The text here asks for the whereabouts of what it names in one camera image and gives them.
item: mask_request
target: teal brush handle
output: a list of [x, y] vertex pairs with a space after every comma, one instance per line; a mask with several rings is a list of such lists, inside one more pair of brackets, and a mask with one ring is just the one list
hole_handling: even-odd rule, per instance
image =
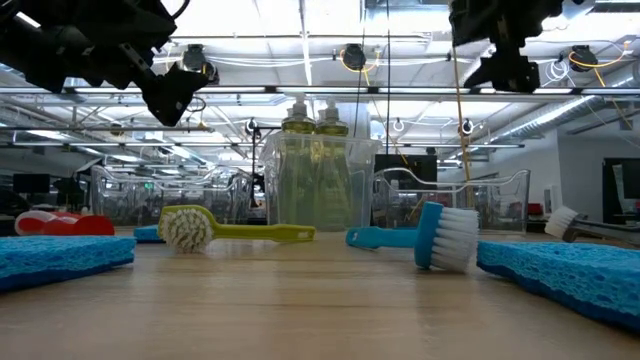
[[368, 249], [413, 248], [417, 235], [416, 229], [353, 228], [347, 232], [347, 245]]

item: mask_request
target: white brush head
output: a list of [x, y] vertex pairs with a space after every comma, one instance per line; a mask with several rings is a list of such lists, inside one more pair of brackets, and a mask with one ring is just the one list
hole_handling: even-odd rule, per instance
[[479, 233], [477, 211], [443, 208], [433, 239], [431, 265], [465, 272], [477, 248]]
[[564, 233], [571, 226], [571, 222], [578, 215], [577, 212], [563, 206], [551, 214], [551, 217], [547, 221], [547, 226], [544, 228], [544, 232], [562, 239]]
[[158, 227], [167, 245], [180, 253], [202, 251], [214, 235], [207, 216], [195, 209], [163, 213]]

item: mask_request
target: wooden table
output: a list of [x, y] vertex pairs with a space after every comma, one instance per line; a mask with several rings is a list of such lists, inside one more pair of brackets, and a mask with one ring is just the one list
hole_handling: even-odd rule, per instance
[[133, 266], [0, 295], [2, 359], [640, 359], [640, 338], [410, 250], [141, 245]]

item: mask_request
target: plastic container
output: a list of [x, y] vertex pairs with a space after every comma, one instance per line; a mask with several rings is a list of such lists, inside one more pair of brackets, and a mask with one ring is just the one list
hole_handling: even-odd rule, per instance
[[268, 137], [260, 160], [269, 224], [312, 225], [320, 231], [368, 226], [380, 146], [380, 141], [337, 136]]
[[91, 210], [116, 226], [155, 225], [162, 208], [200, 205], [221, 224], [245, 224], [251, 176], [236, 168], [217, 167], [189, 179], [140, 177], [91, 168]]
[[[413, 177], [419, 189], [398, 189], [397, 172]], [[434, 183], [418, 179], [404, 168], [378, 171], [373, 183], [373, 220], [382, 228], [417, 227], [425, 202], [447, 207], [475, 209], [480, 213], [482, 233], [521, 234], [527, 227], [529, 170], [511, 177], [468, 183]]]

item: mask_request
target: sponge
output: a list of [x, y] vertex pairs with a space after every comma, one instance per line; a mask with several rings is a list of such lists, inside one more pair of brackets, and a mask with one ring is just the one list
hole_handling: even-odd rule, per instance
[[640, 332], [640, 251], [596, 244], [481, 241], [478, 267], [586, 317]]
[[164, 240], [158, 236], [158, 225], [149, 225], [136, 228], [133, 230], [133, 236], [138, 244], [164, 243]]
[[135, 239], [23, 236], [0, 239], [0, 291], [101, 273], [133, 262]]

